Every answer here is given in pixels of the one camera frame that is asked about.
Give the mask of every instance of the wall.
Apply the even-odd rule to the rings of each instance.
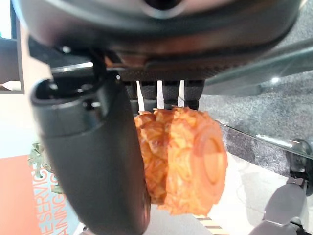
[[[29,154],[38,139],[29,105],[32,87],[51,77],[49,67],[29,56],[28,33],[21,28],[22,72],[25,94],[0,94],[0,158]]]
[[[0,122],[21,128],[32,128],[34,125],[29,106],[31,88],[40,79],[51,76],[47,65],[29,56],[27,37],[28,33],[21,27],[22,70],[25,95],[0,94]]]

